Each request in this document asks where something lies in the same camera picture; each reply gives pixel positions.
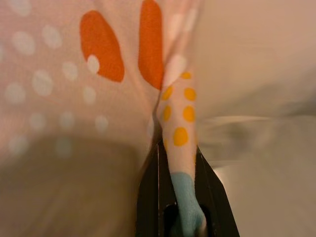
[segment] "polka dot sock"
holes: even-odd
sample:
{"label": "polka dot sock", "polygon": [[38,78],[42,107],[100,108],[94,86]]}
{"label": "polka dot sock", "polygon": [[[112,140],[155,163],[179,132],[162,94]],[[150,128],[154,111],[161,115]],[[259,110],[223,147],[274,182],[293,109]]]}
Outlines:
{"label": "polka dot sock", "polygon": [[166,48],[172,52],[165,62],[162,92],[157,117],[162,126],[163,143],[175,191],[179,219],[173,236],[203,236],[206,218],[195,196],[197,136],[195,128],[195,77],[192,74],[191,38],[186,28],[193,28],[200,1],[184,0],[175,9],[192,9],[190,14],[170,17],[165,30],[171,33]]}

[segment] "orange shape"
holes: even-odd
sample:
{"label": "orange shape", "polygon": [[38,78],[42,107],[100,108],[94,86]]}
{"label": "orange shape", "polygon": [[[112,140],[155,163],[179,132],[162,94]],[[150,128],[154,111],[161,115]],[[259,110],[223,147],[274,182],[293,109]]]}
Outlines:
{"label": "orange shape", "polygon": [[163,120],[168,121],[171,116],[171,107],[167,105],[163,111]]}
{"label": "orange shape", "polygon": [[162,15],[160,7],[153,0],[144,0],[141,8],[138,68],[150,85],[161,89]]}
{"label": "orange shape", "polygon": [[80,37],[84,58],[98,60],[95,72],[112,81],[121,82],[124,78],[124,64],[119,42],[99,12],[92,10],[82,17]]}
{"label": "orange shape", "polygon": [[186,88],[184,90],[184,96],[191,101],[194,101],[196,99],[196,91],[192,88]]}
{"label": "orange shape", "polygon": [[192,106],[187,106],[183,110],[183,118],[188,122],[193,122],[195,120],[194,108]]}
{"label": "orange shape", "polygon": [[169,97],[171,96],[172,92],[173,92],[173,87],[172,86],[168,87],[167,90],[162,94],[161,99],[162,100],[169,99]]}
{"label": "orange shape", "polygon": [[188,133],[185,128],[178,127],[173,134],[173,143],[175,146],[183,146],[188,142]]}
{"label": "orange shape", "polygon": [[182,73],[181,77],[183,79],[191,79],[192,76],[191,76],[191,73],[186,72],[186,73]]}

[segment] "white polka dot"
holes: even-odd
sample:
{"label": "white polka dot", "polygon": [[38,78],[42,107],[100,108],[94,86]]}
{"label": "white polka dot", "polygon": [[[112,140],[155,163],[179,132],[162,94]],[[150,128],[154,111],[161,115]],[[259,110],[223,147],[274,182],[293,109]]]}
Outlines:
{"label": "white polka dot", "polygon": [[181,55],[175,55],[166,65],[164,86],[169,86],[184,72],[187,60]]}
{"label": "white polka dot", "polygon": [[104,132],[107,129],[108,125],[109,122],[107,118],[104,116],[98,116],[95,119],[95,127],[98,130],[98,132]]}
{"label": "white polka dot", "polygon": [[9,0],[8,5],[20,16],[28,16],[32,10],[29,0]]}
{"label": "white polka dot", "polygon": [[46,126],[46,119],[44,115],[40,113],[31,114],[29,122],[35,131],[42,131]]}
{"label": "white polka dot", "polygon": [[75,125],[75,118],[71,112],[64,112],[59,118],[60,126],[63,129],[71,129]]}
{"label": "white polka dot", "polygon": [[8,103],[18,105],[25,101],[26,92],[19,83],[13,82],[6,87],[4,97]]}
{"label": "white polka dot", "polygon": [[64,62],[63,73],[67,79],[76,80],[78,77],[77,66],[73,62]]}
{"label": "white polka dot", "polygon": [[153,117],[151,116],[147,125],[147,135],[149,136],[149,138],[152,138],[154,136],[154,130],[155,130],[154,120],[153,120]]}
{"label": "white polka dot", "polygon": [[41,34],[48,47],[53,49],[61,47],[63,42],[58,30],[55,27],[46,25],[44,26]]}
{"label": "white polka dot", "polygon": [[196,19],[198,16],[198,11],[196,9],[191,9],[188,13],[188,18],[186,20],[185,26],[183,28],[184,32],[188,32],[193,30],[195,23],[196,23]]}
{"label": "white polka dot", "polygon": [[53,81],[45,70],[37,70],[32,79],[33,89],[38,95],[50,95],[53,90]]}
{"label": "white polka dot", "polygon": [[183,14],[175,14],[171,18],[169,24],[169,37],[171,40],[174,40],[177,36],[179,36],[180,30],[182,29],[183,19]]}
{"label": "white polka dot", "polygon": [[32,55],[35,53],[34,39],[26,32],[15,32],[12,37],[12,43],[15,49],[22,54]]}
{"label": "white polka dot", "polygon": [[9,151],[13,156],[23,155],[29,147],[29,142],[26,136],[15,136],[9,142]]}
{"label": "white polka dot", "polygon": [[83,100],[87,105],[92,105],[95,102],[96,93],[92,87],[86,86],[83,89]]}
{"label": "white polka dot", "polygon": [[99,59],[95,55],[90,55],[88,57],[88,68],[93,74],[97,74],[100,70]]}
{"label": "white polka dot", "polygon": [[62,158],[68,158],[71,156],[72,151],[72,144],[68,138],[62,137],[57,140],[56,153],[58,154],[58,156]]}

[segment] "black clip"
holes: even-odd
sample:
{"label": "black clip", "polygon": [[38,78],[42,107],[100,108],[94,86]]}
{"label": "black clip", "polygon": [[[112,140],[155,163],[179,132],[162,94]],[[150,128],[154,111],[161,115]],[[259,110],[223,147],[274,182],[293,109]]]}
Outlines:
{"label": "black clip", "polygon": [[[224,186],[199,149],[195,187],[197,201],[206,216],[208,235],[239,237]],[[139,186],[136,237],[168,237],[177,215],[167,155],[160,142]]]}

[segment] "yellow polka dot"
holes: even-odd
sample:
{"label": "yellow polka dot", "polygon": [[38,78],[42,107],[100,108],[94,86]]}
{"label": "yellow polka dot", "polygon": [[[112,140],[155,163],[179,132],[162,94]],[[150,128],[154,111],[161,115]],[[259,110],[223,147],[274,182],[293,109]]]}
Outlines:
{"label": "yellow polka dot", "polygon": [[189,72],[182,73],[181,77],[183,79],[191,79],[191,73]]}
{"label": "yellow polka dot", "polygon": [[196,99],[196,91],[192,88],[186,88],[184,90],[184,96],[191,101],[194,101]]}
{"label": "yellow polka dot", "polygon": [[171,94],[172,94],[172,91],[173,91],[172,86],[168,87],[167,90],[162,94],[161,99],[162,99],[162,100],[167,100],[167,99],[169,99],[169,97],[170,97]]}
{"label": "yellow polka dot", "polygon": [[171,107],[169,105],[167,105],[163,111],[163,120],[168,121],[170,116],[171,116]]}
{"label": "yellow polka dot", "polygon": [[185,128],[178,127],[173,134],[173,143],[175,146],[183,146],[188,142],[188,133]]}
{"label": "yellow polka dot", "polygon": [[187,106],[183,110],[183,117],[188,122],[193,122],[195,120],[195,113],[192,106]]}

